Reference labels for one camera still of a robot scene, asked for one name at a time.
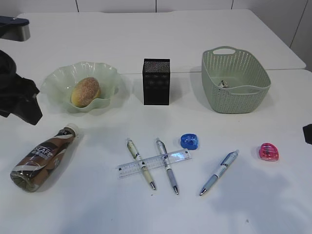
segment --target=white wall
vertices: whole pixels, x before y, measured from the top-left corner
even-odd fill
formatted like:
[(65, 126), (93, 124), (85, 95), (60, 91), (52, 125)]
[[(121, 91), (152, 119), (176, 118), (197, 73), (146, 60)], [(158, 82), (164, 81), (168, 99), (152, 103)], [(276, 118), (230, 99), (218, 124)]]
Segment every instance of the white wall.
[(1, 16), (23, 12), (77, 12), (75, 0), (0, 0)]
[(291, 49), (306, 63), (306, 69), (312, 71), (312, 0), (307, 4)]
[(156, 0), (157, 12), (230, 9), (232, 0)]
[(234, 0), (233, 9), (252, 10), (288, 46), (307, 0)]
[(155, 0), (77, 0), (79, 11), (155, 12)]
[[(79, 10), (100, 12), (168, 12), (174, 10), (250, 9), (312, 71), (312, 0), (77, 0)], [(77, 12), (75, 0), (0, 0), (0, 15), (22, 12)]]

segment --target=white pen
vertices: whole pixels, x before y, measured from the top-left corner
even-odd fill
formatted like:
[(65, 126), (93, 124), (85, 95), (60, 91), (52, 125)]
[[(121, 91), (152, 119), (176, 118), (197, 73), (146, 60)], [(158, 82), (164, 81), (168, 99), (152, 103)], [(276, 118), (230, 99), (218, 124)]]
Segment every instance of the white pen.
[[(159, 138), (157, 138), (157, 140), (156, 140), (156, 145), (157, 145), (157, 148), (158, 148), (158, 150), (159, 150), (161, 155), (164, 155), (164, 154), (167, 153), (165, 144)], [(174, 189), (175, 193), (178, 195), (179, 194), (179, 190), (177, 188), (175, 175), (174, 175), (174, 173), (173, 173), (173, 171), (171, 169), (170, 162), (168, 160), (168, 155), (164, 156), (162, 160), (163, 160), (163, 163), (164, 163), (164, 165), (166, 167), (167, 176), (168, 176), (168, 178), (170, 180), (171, 186)]]
[(147, 183), (149, 183), (149, 185), (152, 187), (152, 189), (156, 190), (156, 186), (155, 186), (155, 183), (153, 181), (153, 178), (152, 178), (150, 172), (148, 171), (144, 161), (142, 161), (142, 157), (139, 154), (139, 152), (137, 151), (135, 144), (129, 138), (127, 139), (127, 147), (129, 149), (130, 153), (132, 154), (133, 158), (135, 160), (139, 161), (139, 165), (141, 167), (142, 173), (143, 173), (144, 178), (146, 179)]
[(207, 183), (204, 185), (200, 192), (200, 196), (202, 196), (205, 192), (207, 192), (217, 181), (218, 179), (223, 175), (223, 173), (228, 169), (228, 167), (231, 165), (231, 163), (237, 158), (239, 153), (239, 150), (236, 150), (234, 152), (229, 153), (225, 159), (221, 162), (220, 167), (217, 169), (217, 171), (210, 177), (210, 179), (207, 181)]

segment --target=green woven basket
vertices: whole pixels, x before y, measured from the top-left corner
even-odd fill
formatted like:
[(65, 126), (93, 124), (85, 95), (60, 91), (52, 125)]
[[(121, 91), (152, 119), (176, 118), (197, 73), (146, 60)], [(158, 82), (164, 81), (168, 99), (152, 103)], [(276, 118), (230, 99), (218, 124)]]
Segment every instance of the green woven basket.
[[(230, 49), (232, 54), (217, 54)], [(248, 51), (222, 46), (203, 53), (202, 83), (211, 107), (220, 113), (254, 111), (267, 94), (271, 81), (260, 62)], [(229, 88), (219, 87), (224, 80)]]

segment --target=pink pencil sharpener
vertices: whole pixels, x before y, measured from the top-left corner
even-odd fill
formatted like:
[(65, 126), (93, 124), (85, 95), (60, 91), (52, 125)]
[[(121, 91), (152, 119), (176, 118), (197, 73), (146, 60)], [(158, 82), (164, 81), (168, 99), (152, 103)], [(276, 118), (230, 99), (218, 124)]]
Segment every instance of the pink pencil sharpener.
[(270, 143), (264, 143), (261, 145), (259, 156), (265, 161), (278, 161), (279, 159), (277, 148)]

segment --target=black pen holder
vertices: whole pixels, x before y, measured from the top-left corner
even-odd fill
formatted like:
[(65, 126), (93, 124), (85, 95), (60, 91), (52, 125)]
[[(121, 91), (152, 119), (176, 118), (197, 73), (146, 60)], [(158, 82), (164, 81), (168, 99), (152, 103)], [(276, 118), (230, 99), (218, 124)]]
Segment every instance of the black pen holder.
[(144, 105), (169, 105), (170, 59), (145, 58), (142, 75)]

